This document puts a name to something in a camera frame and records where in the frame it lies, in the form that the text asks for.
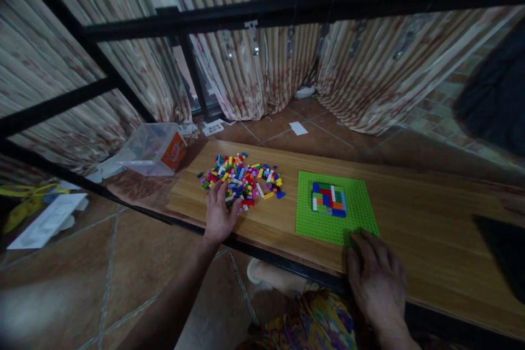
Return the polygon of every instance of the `brick wall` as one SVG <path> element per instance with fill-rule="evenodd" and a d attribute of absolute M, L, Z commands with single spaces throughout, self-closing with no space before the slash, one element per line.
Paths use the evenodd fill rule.
<path fill-rule="evenodd" d="M 511 32 L 522 17 L 522 13 L 513 17 L 483 46 L 467 57 L 447 79 L 409 112 L 401 124 L 430 138 L 467 150 L 506 168 L 525 173 L 523 159 L 482 140 L 470 138 L 463 132 L 464 127 L 461 123 L 455 121 L 452 113 L 454 102 L 463 91 L 470 76 L 476 74 L 483 60 Z"/>

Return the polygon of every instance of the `black cloth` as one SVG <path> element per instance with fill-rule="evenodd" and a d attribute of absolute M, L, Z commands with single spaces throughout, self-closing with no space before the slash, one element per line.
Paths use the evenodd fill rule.
<path fill-rule="evenodd" d="M 524 23 L 490 54 L 455 110 L 458 120 L 476 137 L 525 156 Z"/>

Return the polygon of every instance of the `tile floor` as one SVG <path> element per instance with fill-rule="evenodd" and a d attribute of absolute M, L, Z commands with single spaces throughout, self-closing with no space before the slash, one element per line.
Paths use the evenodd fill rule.
<path fill-rule="evenodd" d="M 292 121 L 308 134 L 296 136 Z M 257 122 L 225 125 L 212 138 L 525 185 L 523 177 L 400 127 L 380 137 L 352 132 L 314 99 Z M 199 239 L 101 197 L 89 199 L 77 223 L 45 248 L 2 252 L 4 347 L 115 349 Z M 218 252 L 177 349 L 232 349 L 251 322 L 264 324 L 290 310 L 281 294 L 249 282 L 249 258 L 227 248 Z"/>

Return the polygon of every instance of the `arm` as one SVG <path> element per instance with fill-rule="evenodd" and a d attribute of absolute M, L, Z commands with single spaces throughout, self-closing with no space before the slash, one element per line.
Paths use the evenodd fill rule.
<path fill-rule="evenodd" d="M 421 350 L 405 323 L 406 278 L 399 258 L 378 237 L 352 234 L 363 255 L 348 250 L 348 281 L 355 302 L 372 325 L 383 350 Z"/>
<path fill-rule="evenodd" d="M 208 193 L 203 238 L 180 271 L 127 334 L 119 350 L 173 350 L 177 344 L 204 276 L 220 244 L 231 234 L 237 221 L 241 199 L 237 199 L 231 212 L 228 212 L 226 187 L 226 183 L 218 182 Z"/>

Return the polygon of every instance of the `beige curtain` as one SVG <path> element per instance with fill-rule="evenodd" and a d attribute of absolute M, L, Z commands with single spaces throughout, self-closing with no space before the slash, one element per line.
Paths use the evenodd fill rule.
<path fill-rule="evenodd" d="M 192 10 L 249 0 L 156 1 L 164 7 L 176 5 L 181 10 Z M 406 33 L 409 17 L 367 21 L 363 41 L 352 59 L 348 53 L 355 37 L 355 22 L 337 22 L 331 26 L 320 57 L 316 84 L 319 101 L 348 127 L 379 134 L 515 12 L 516 8 L 495 8 L 431 15 L 430 22 L 398 60 L 392 59 L 393 51 Z M 231 61 L 226 60 L 228 51 L 222 32 L 192 38 L 198 60 L 226 116 L 258 119 L 278 112 L 300 87 L 317 52 L 320 26 L 296 28 L 290 59 L 287 30 L 260 30 L 257 57 L 252 55 L 249 33 L 233 32 Z"/>
<path fill-rule="evenodd" d="M 77 18 L 88 24 L 142 16 L 136 7 L 145 7 L 147 0 L 66 2 Z M 103 50 L 158 121 L 191 121 L 188 98 L 164 39 L 105 44 Z M 0 116 L 103 77 L 41 0 L 0 0 Z M 10 139 L 88 174 L 97 163 L 118 152 L 141 122 L 122 94 L 113 90 Z M 48 178 L 48 174 L 0 157 L 0 184 L 39 184 Z"/>

